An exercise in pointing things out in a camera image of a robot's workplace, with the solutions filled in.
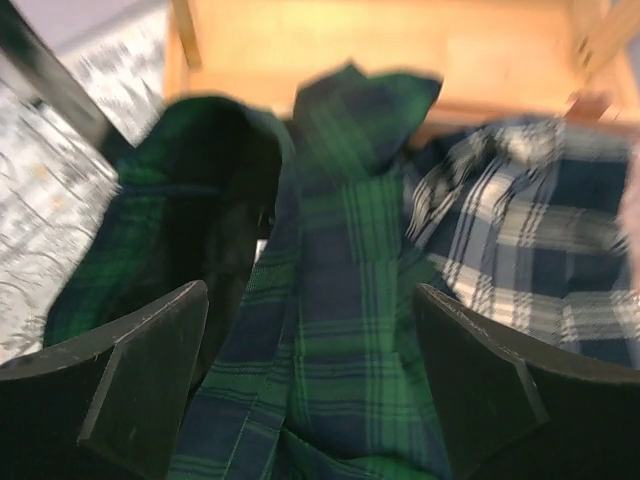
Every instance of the wooden post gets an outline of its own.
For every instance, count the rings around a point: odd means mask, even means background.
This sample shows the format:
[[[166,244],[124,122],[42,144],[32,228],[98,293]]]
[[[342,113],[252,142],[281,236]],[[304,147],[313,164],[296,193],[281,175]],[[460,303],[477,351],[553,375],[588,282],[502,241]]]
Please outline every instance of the wooden post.
[[[598,72],[638,33],[640,0],[619,0],[578,39],[578,68],[588,75]]]
[[[202,55],[196,34],[197,29],[194,20],[196,15],[193,3],[190,0],[171,0],[178,36],[180,37],[180,43],[182,43],[187,66],[191,69],[197,69],[202,66]]]

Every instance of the plaid shirt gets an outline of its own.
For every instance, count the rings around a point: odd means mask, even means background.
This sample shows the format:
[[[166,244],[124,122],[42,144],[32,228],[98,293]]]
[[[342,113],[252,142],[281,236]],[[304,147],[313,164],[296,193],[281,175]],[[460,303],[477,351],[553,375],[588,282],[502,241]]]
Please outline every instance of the plaid shirt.
[[[549,118],[442,137],[405,166],[407,236],[465,306],[638,368],[640,307],[617,224],[630,154]]]
[[[347,67],[299,92],[274,230],[170,479],[448,478],[410,308],[437,275],[395,161],[438,90]]]

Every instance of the wooden box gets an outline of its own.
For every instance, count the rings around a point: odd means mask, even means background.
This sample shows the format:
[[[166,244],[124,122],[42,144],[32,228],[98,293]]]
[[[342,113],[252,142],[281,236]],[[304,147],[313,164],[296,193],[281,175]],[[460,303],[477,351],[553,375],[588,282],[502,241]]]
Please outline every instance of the wooden box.
[[[301,82],[353,61],[444,77],[428,120],[567,115],[640,127],[626,43],[640,1],[173,0],[165,94],[223,93],[286,115]]]

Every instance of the navy and white plaid shirt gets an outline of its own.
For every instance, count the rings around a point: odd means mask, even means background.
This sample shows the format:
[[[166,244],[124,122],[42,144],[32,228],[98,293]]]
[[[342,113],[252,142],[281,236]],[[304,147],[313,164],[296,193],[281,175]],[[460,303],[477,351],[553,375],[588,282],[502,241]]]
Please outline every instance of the navy and white plaid shirt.
[[[441,137],[405,168],[407,236],[467,307],[565,350],[640,368],[617,223],[624,139],[521,117]]]

